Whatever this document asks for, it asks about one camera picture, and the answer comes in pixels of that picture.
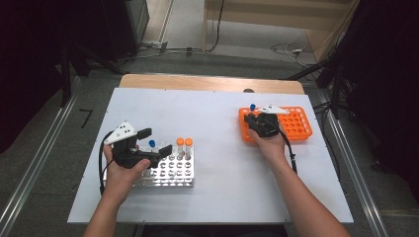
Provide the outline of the white table cover sheet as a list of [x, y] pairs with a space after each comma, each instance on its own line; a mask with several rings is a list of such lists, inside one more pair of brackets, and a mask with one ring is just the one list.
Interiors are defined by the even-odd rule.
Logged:
[[118, 220], [146, 224], [268, 224], [290, 221], [260, 151], [242, 140], [238, 111], [250, 105], [303, 108], [312, 134], [293, 144], [297, 174], [341, 222], [353, 220], [305, 95], [115, 89], [98, 132], [123, 121], [151, 128], [157, 143], [190, 137], [196, 149], [190, 188], [135, 186]]

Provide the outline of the orange test tube rack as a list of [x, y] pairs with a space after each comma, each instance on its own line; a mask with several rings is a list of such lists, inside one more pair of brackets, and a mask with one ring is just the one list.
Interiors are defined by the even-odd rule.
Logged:
[[[248, 133], [249, 125], [244, 120], [245, 116], [250, 114], [255, 117], [264, 112], [264, 109], [240, 108], [238, 110], [239, 127], [242, 139], [246, 142], [252, 142], [253, 139]], [[281, 107], [277, 113], [278, 122], [283, 127], [289, 141], [303, 141], [312, 134], [312, 129], [302, 107]]]

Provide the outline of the black cabinet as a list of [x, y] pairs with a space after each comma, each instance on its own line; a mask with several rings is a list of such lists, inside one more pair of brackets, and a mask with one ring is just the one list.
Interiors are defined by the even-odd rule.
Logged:
[[149, 22], [146, 0], [101, 0], [111, 41], [112, 61], [137, 53]]

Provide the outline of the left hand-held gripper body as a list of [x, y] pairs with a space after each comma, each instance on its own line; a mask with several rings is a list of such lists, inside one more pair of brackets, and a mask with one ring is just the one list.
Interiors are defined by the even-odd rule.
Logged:
[[103, 144], [112, 146], [113, 159], [121, 167], [130, 169], [139, 161], [147, 159], [150, 161], [149, 169], [157, 168], [162, 159], [158, 152], [141, 151], [136, 148], [138, 132], [139, 130], [125, 120], [104, 139]]

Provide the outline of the black curtain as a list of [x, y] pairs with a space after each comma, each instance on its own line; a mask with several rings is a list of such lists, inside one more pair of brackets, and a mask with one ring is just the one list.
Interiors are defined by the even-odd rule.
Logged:
[[56, 69], [68, 59], [88, 70], [81, 38], [97, 0], [0, 0], [0, 153], [65, 85]]
[[336, 54], [319, 81], [341, 70], [354, 84], [347, 103], [373, 153], [419, 201], [419, 0], [360, 0]]

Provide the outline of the metal floor rail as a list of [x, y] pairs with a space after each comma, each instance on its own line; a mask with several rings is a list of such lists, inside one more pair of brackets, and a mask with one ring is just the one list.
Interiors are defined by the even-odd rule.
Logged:
[[70, 96], [68, 102], [58, 110], [57, 115], [55, 116], [37, 150], [37, 153], [34, 155], [33, 160], [24, 173], [19, 185], [12, 192], [12, 195], [5, 206], [5, 210], [0, 216], [0, 237], [7, 237], [12, 230], [19, 213], [21, 212], [39, 174], [41, 173], [55, 140], [60, 135], [62, 128], [74, 107], [82, 85], [83, 78], [76, 76], [70, 86], [73, 90], [73, 94]]
[[333, 115], [328, 115], [328, 122], [333, 131], [336, 142], [339, 146], [343, 160], [348, 169], [352, 183], [363, 209], [363, 213], [371, 227], [375, 237], [389, 237], [385, 224], [381, 218], [376, 202], [370, 192], [367, 182], [359, 168], [355, 155], [348, 142], [341, 121], [335, 119]]

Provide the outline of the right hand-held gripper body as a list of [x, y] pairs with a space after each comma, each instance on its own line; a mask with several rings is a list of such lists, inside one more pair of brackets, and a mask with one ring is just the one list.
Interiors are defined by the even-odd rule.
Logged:
[[280, 133], [278, 115], [288, 115], [289, 110], [269, 105], [256, 108], [254, 116], [257, 120], [257, 127], [250, 128], [257, 132], [260, 137], [272, 137]]

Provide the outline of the person's left hand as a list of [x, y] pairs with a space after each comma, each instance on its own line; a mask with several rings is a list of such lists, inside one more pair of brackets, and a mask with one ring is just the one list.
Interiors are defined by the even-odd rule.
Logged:
[[134, 183], [142, 177], [142, 173], [149, 167], [150, 161], [143, 159], [134, 167], [128, 169], [119, 166], [114, 161], [110, 145], [105, 145], [103, 152], [108, 162], [103, 198], [111, 203], [121, 205], [126, 200]]

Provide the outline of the metal test tube rack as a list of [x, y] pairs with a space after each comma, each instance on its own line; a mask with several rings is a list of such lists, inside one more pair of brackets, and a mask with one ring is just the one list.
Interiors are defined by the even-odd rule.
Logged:
[[195, 154], [192, 147], [192, 158], [177, 158], [177, 148], [172, 154], [162, 158], [157, 168], [149, 167], [142, 173], [142, 177], [136, 184], [145, 187], [191, 187], [195, 178]]

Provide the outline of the black tripod stand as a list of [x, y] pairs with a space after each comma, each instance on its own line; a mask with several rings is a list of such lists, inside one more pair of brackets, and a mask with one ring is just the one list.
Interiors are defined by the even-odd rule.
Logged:
[[88, 76], [90, 73], [90, 66], [87, 63], [88, 58], [98, 62], [114, 73], [120, 75], [127, 74], [126, 70], [120, 69], [83, 44], [66, 39], [60, 44], [62, 107], [67, 104], [71, 97], [70, 66], [73, 66], [78, 75]]
[[289, 76], [289, 81], [296, 81], [310, 73], [320, 70], [320, 75], [315, 80], [318, 88], [326, 88], [332, 85], [332, 95], [329, 109], [331, 110], [335, 119], [339, 118], [339, 95], [343, 82], [342, 68], [336, 59], [325, 59], [314, 65], [302, 69], [300, 72]]

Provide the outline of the beige wooden partition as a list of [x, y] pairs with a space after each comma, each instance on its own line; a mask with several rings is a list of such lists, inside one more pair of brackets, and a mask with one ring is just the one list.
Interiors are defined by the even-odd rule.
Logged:
[[205, 0], [203, 42], [207, 46], [208, 20], [219, 11], [226, 22], [304, 29], [317, 60], [334, 49], [358, 8], [360, 0]]

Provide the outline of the wooden table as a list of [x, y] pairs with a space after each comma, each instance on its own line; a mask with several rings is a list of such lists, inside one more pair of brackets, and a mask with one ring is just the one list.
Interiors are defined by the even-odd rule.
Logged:
[[255, 93], [304, 94], [297, 81], [171, 74], [127, 74], [122, 77], [120, 87], [218, 92], [243, 92], [250, 88]]

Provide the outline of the person's right hand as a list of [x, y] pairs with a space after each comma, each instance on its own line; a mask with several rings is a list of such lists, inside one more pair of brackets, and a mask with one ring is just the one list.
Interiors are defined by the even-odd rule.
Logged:
[[256, 142], [263, 157], [272, 165], [287, 164], [285, 153], [285, 141], [277, 134], [272, 137], [260, 137], [256, 131], [250, 129], [248, 131], [250, 137]]

